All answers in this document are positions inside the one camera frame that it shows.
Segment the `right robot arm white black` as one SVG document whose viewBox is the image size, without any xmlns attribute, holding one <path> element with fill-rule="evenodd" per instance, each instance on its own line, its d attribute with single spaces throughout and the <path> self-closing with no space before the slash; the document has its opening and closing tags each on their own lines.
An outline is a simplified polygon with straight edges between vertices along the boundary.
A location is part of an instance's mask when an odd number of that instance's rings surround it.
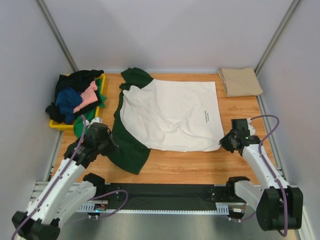
<svg viewBox="0 0 320 240">
<path fill-rule="evenodd" d="M 255 211 L 263 231 L 278 231 L 286 237 L 289 230 L 302 226 L 304 196 L 298 187 L 290 186 L 269 159 L 263 142 L 255 135 L 250 118 L 231 120 L 231 130 L 219 144 L 228 152 L 237 151 L 254 171 L 260 188 L 244 176 L 226 182 L 225 196 L 231 202 L 244 200 Z"/>
</svg>

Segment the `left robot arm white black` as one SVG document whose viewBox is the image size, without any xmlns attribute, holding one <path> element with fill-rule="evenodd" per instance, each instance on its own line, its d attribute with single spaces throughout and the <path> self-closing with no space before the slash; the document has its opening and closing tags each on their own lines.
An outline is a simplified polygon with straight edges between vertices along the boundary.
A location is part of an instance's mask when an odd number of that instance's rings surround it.
<svg viewBox="0 0 320 240">
<path fill-rule="evenodd" d="M 98 155 L 115 148 L 109 127 L 93 123 L 67 148 L 57 172 L 39 197 L 27 210 L 13 215 L 11 221 L 15 231 L 11 238 L 56 240 L 62 227 L 81 205 L 105 196 L 105 179 L 94 173 L 85 175 L 73 192 L 69 190 Z"/>
</svg>

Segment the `green and white raglan t-shirt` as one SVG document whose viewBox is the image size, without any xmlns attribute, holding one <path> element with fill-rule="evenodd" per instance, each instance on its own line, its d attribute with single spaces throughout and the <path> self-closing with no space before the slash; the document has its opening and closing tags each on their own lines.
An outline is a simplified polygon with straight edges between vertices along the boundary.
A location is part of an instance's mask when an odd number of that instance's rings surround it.
<svg viewBox="0 0 320 240">
<path fill-rule="evenodd" d="M 212 152 L 224 130 L 213 81 L 168 81 L 133 67 L 121 73 L 109 160 L 139 174 L 151 150 Z"/>
</svg>

